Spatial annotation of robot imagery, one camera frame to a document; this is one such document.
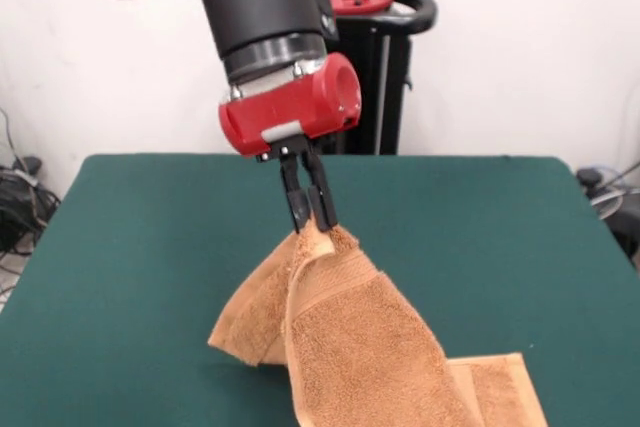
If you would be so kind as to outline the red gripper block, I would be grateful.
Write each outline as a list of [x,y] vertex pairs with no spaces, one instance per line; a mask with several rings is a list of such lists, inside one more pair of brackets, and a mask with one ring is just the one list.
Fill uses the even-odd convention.
[[[361,116],[361,88],[351,62],[340,53],[298,61],[260,79],[230,88],[219,106],[228,142],[246,157],[263,156],[280,141],[304,135],[317,139],[355,127]],[[321,232],[338,224],[321,158],[302,154],[311,184],[308,196]],[[311,217],[307,193],[298,179],[295,154],[280,157],[280,176],[296,232]]]

